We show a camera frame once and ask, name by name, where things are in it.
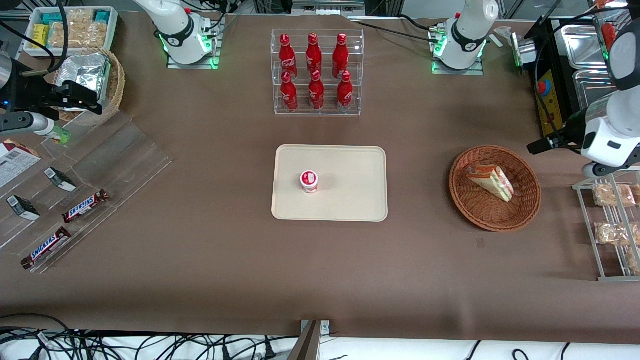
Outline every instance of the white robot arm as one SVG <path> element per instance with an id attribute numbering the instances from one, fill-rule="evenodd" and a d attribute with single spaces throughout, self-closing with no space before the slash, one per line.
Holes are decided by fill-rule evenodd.
<path id="1" fill-rule="evenodd" d="M 446 38 L 436 48 L 435 56 L 452 69 L 471 67 L 482 55 L 486 35 L 499 12 L 495 0 L 465 0 L 460 17 L 445 22 Z"/>
<path id="2" fill-rule="evenodd" d="M 558 132 L 529 144 L 531 154 L 576 143 L 580 154 L 594 161 L 582 168 L 588 177 L 640 162 L 640 19 L 618 33 L 609 66 L 618 90 L 573 114 Z"/>
<path id="3" fill-rule="evenodd" d="M 133 0 L 149 14 L 169 56 L 192 64 L 213 49 L 211 20 L 185 10 L 179 0 Z"/>

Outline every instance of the red aluminum bottle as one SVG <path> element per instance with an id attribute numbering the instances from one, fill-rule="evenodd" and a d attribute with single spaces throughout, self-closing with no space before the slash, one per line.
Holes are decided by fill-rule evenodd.
<path id="1" fill-rule="evenodd" d="M 280 35 L 280 63 L 282 64 L 282 70 L 291 75 L 291 81 L 298 77 L 296 52 L 293 51 L 287 34 Z"/>
<path id="2" fill-rule="evenodd" d="M 349 63 L 349 49 L 347 49 L 347 35 L 338 34 L 338 44 L 333 50 L 333 77 L 340 79 Z"/>
<path id="3" fill-rule="evenodd" d="M 320 110 L 324 106 L 324 84 L 320 80 L 320 72 L 313 71 L 309 83 L 309 106 L 313 110 Z"/>
<path id="4" fill-rule="evenodd" d="M 313 74 L 318 70 L 322 76 L 322 50 L 318 46 L 318 35 L 309 34 L 309 47 L 307 48 L 307 70 Z"/>
<path id="5" fill-rule="evenodd" d="M 298 93 L 296 91 L 296 85 L 291 82 L 291 74 L 288 72 L 282 73 L 282 85 L 280 85 L 280 92 L 282 93 L 282 101 L 284 102 L 284 110 L 288 113 L 292 113 L 298 109 Z"/>
<path id="6" fill-rule="evenodd" d="M 349 111 L 351 107 L 351 96 L 353 93 L 353 85 L 351 84 L 351 73 L 345 71 L 342 73 L 342 81 L 338 84 L 338 110 L 342 113 Z"/>

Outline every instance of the wicker basket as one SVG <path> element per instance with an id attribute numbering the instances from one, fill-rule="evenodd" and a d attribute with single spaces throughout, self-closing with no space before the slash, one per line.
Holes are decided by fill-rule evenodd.
<path id="1" fill-rule="evenodd" d="M 107 105 L 102 109 L 102 115 L 94 115 L 83 117 L 82 121 L 77 122 L 79 125 L 85 126 L 97 126 L 105 123 L 113 115 L 118 112 L 120 103 L 122 102 L 122 96 L 124 94 L 124 69 L 118 61 L 118 58 L 110 52 L 102 48 L 84 49 L 80 55 L 91 55 L 95 53 L 103 54 L 107 56 L 111 61 L 111 72 L 109 73 L 109 84 L 107 86 Z M 54 83 L 58 79 L 60 70 L 54 73 Z M 62 111 L 60 112 L 60 119 L 64 121 L 71 121 L 83 112 L 80 111 Z"/>
<path id="2" fill-rule="evenodd" d="M 504 202 L 467 179 L 472 165 L 498 165 L 511 181 L 515 194 Z M 516 231 L 538 214 L 542 191 L 531 167 L 513 151 L 487 145 L 469 149 L 456 159 L 449 173 L 449 191 L 460 212 L 489 231 Z"/>

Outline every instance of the beige tray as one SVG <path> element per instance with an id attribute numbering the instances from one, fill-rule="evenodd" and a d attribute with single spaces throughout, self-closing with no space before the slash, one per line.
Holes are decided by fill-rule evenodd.
<path id="1" fill-rule="evenodd" d="M 305 193 L 300 174 L 318 174 Z M 282 145 L 276 151 L 271 213 L 280 220 L 381 222 L 387 217 L 387 157 L 373 146 Z"/>

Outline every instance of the table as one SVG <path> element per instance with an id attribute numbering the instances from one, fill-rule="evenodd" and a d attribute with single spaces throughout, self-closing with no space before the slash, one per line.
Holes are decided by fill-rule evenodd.
<path id="1" fill-rule="evenodd" d="M 148 16 L 122 19 L 121 109 L 175 161 L 47 273 L 0 254 L 3 314 L 47 313 L 76 329 L 296 334 L 300 319 L 327 318 L 340 336 L 640 343 L 640 287 L 595 281 L 570 188 L 586 159 L 527 153 L 540 136 L 533 93 L 508 45 L 487 46 L 482 77 L 435 76 L 425 42 L 365 28 L 362 116 L 310 121 L 273 114 L 271 29 L 360 25 L 243 16 L 218 70 L 166 70 Z M 387 219 L 273 218 L 285 143 L 382 147 Z M 448 194 L 454 158 L 483 144 L 519 153 L 540 179 L 540 213 L 521 231 L 476 228 Z"/>

